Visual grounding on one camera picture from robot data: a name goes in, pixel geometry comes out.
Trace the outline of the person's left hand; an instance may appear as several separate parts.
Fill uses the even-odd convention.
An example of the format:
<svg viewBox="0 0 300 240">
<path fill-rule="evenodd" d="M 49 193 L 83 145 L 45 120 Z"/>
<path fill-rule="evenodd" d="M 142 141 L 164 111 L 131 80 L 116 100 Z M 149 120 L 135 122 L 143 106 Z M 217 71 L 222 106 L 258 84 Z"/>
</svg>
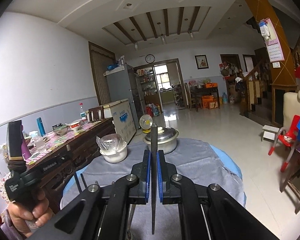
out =
<svg viewBox="0 0 300 240">
<path fill-rule="evenodd" d="M 37 204 L 32 211 L 18 202 L 13 202 L 8 205 L 8 212 L 16 230 L 26 238 L 32 235 L 26 221 L 34 220 L 36 226 L 42 227 L 55 215 L 42 189 L 37 190 Z"/>
</svg>

